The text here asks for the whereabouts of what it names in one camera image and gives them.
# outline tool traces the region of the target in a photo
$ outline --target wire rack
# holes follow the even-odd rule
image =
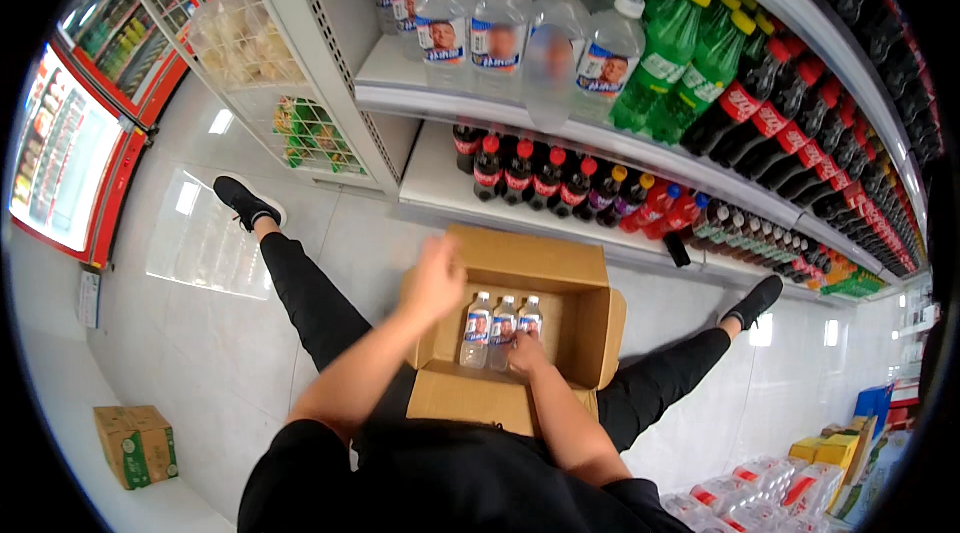
[[[141,1],[191,69],[287,168],[347,184],[370,178],[268,2]]]

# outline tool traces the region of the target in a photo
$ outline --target hand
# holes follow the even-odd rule
[[[420,247],[413,284],[399,311],[422,323],[435,323],[464,300],[467,271],[456,263],[460,242],[454,237],[428,237]]]
[[[550,367],[550,361],[546,359],[544,344],[541,343],[538,336],[531,335],[526,331],[516,332],[516,345],[507,353],[507,363],[510,364],[512,371],[527,376],[531,376],[544,367]]]

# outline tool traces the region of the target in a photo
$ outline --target refrigerator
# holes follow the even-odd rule
[[[95,89],[54,44],[21,109],[7,209],[30,236],[94,268],[110,257],[144,130]]]
[[[188,0],[163,0],[164,17],[186,35]],[[140,0],[68,0],[51,43],[84,86],[150,130],[186,75],[187,64]]]

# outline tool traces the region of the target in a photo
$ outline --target black sneaker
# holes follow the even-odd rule
[[[277,201],[258,197],[253,186],[239,175],[221,175],[213,180],[213,191],[237,213],[242,227],[247,232],[254,230],[254,222],[261,216],[269,216],[280,227],[287,220],[287,214]]]
[[[753,326],[761,314],[777,301],[783,290],[784,282],[779,276],[767,276],[756,287],[750,289],[747,297],[740,299],[738,304],[727,311],[720,320],[724,320],[727,316],[733,316],[740,321],[740,327],[747,330]]]

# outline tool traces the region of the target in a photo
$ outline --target white tiled floor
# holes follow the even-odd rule
[[[284,204],[287,234],[371,322],[396,304],[420,240],[440,230],[393,218],[390,203],[301,184],[237,125],[208,134],[219,109],[192,77],[167,109],[133,179],[115,271],[103,278],[102,326],[88,343],[122,401],[152,403],[171,421],[183,478],[233,520],[250,470],[316,371],[272,289],[231,295],[146,274],[158,252],[169,257],[196,243],[196,232],[171,239],[183,236],[183,221],[216,239],[236,227],[201,197],[183,214],[165,196],[191,180],[186,174],[206,185],[222,169],[244,175]],[[737,297],[619,268],[609,277],[629,306],[622,356],[700,330]],[[751,456],[783,453],[829,422],[846,422],[857,391],[884,383],[899,361],[900,344],[890,337],[896,297],[847,309],[782,300],[773,315],[769,347],[738,338],[701,385],[624,453],[636,475],[662,491],[682,490]],[[834,347],[825,345],[828,319],[839,322]]]

